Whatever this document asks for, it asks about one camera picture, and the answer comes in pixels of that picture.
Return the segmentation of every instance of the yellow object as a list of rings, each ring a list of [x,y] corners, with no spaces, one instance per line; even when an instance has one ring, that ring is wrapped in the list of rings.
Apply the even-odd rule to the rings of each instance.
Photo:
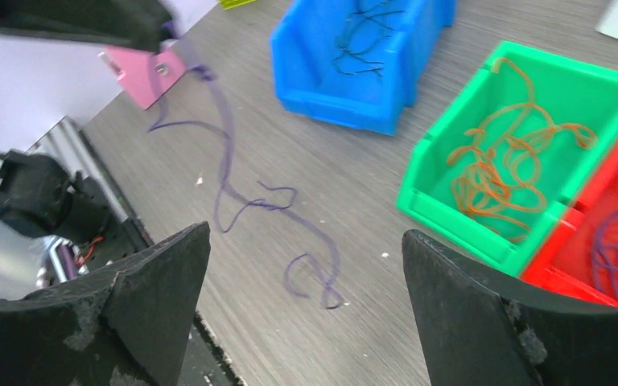
[[[230,10],[231,8],[235,8],[237,6],[242,6],[247,4],[248,2],[254,2],[256,0],[219,0],[221,6],[224,7],[225,10]]]

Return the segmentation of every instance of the blue bin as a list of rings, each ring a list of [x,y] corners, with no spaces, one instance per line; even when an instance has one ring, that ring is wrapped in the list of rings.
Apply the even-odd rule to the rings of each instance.
[[[357,10],[374,11],[364,21]],[[271,35],[276,96],[293,113],[394,135],[454,16],[455,0],[295,0]],[[350,30],[353,39],[344,38],[347,24],[360,26]],[[336,60],[345,41],[351,51],[367,53]],[[380,68],[379,74],[368,68]]]

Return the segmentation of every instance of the red plastic box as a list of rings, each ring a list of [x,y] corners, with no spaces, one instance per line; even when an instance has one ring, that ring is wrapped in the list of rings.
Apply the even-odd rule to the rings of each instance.
[[[521,279],[549,290],[610,306],[618,301],[609,273],[600,269],[604,292],[593,284],[591,246],[599,224],[618,210],[618,142],[593,179],[584,187],[572,209],[560,220],[549,240],[539,250]]]

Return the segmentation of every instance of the wooden table surface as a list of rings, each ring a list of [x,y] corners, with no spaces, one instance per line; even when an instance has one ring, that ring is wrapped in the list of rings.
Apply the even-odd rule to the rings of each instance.
[[[232,184],[269,200],[257,185],[299,189],[295,210],[333,237],[341,254],[336,288],[348,305],[321,308],[309,268],[283,287],[287,264],[314,253],[330,269],[324,243],[284,216],[246,211],[228,234],[212,233],[199,309],[251,386],[427,385],[401,258],[405,230],[420,228],[394,206],[416,141],[503,39],[618,69],[618,41],[595,32],[607,0],[459,0],[394,138],[310,121],[274,96],[269,36],[289,0],[216,8],[188,37],[218,74],[237,122]],[[187,77],[168,94],[170,120],[220,120],[204,84]],[[121,95],[84,128],[148,231],[160,240],[208,220],[222,141],[195,127],[147,134],[157,111]],[[197,184],[202,177],[203,183]],[[228,223],[240,205],[224,199]]]

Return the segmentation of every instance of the red wire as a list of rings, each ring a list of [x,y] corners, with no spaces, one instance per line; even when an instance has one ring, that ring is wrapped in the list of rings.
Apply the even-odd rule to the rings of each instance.
[[[96,249],[96,244],[102,242],[103,240],[105,240],[105,238],[103,236],[98,236],[95,239],[93,239],[91,241],[91,244],[89,245],[89,250],[84,255],[84,257],[77,257],[75,259],[76,260],[76,265],[78,267],[81,267],[82,265],[86,264],[86,261],[91,257],[91,255],[93,255],[93,251]]]

